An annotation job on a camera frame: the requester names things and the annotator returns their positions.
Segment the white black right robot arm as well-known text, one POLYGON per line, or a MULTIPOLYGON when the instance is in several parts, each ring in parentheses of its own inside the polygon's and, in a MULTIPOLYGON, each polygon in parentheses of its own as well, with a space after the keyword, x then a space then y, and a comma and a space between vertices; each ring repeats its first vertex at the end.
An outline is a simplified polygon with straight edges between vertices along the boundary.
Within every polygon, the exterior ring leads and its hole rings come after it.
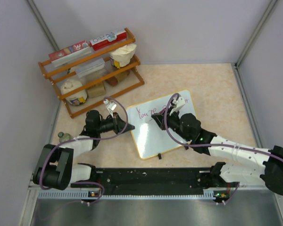
POLYGON ((238 162, 240 166, 217 163, 211 172, 211 182, 216 186, 224 183, 264 184, 270 191, 283 196, 283 147, 272 149, 241 145, 225 139, 201 127, 192 113, 155 113, 151 116, 161 130, 172 130, 184 140, 185 148, 200 154, 223 157, 238 162))

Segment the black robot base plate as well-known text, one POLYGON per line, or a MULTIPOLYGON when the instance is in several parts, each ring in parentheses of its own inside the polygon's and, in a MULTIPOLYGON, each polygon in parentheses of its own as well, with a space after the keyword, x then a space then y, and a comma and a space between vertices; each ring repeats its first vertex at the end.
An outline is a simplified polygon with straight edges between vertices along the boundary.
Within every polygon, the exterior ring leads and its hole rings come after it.
POLYGON ((227 183, 211 174, 211 168, 96 168, 91 177, 72 183, 73 188, 95 188, 87 182, 104 186, 105 195, 195 195, 208 188, 228 189, 227 183))

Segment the yellow framed whiteboard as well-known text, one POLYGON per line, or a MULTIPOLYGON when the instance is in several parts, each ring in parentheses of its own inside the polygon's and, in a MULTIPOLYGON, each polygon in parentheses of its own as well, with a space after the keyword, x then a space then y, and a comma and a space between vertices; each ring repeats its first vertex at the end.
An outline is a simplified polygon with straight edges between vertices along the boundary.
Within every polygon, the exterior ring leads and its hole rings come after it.
POLYGON ((153 114, 165 108, 171 96, 170 93, 126 109, 129 123, 135 126, 131 133, 141 159, 156 157, 158 153, 163 154, 181 147, 166 131, 161 130, 154 120, 148 122, 153 114))

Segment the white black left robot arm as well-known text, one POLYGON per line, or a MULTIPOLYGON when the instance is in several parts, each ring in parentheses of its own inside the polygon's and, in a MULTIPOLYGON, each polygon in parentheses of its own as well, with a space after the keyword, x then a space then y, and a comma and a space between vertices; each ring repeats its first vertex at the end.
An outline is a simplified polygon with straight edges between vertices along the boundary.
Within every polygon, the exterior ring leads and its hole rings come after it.
POLYGON ((33 183, 44 190, 64 190, 77 181, 89 187, 94 186, 98 176, 92 172, 92 167, 81 163, 73 167, 73 159, 95 149, 101 140, 105 140, 101 137, 102 133, 113 131, 117 137, 134 129, 135 126, 122 120, 118 113, 112 113, 104 119, 99 111, 88 111, 79 136, 59 145, 46 144, 43 147, 33 172, 33 183))

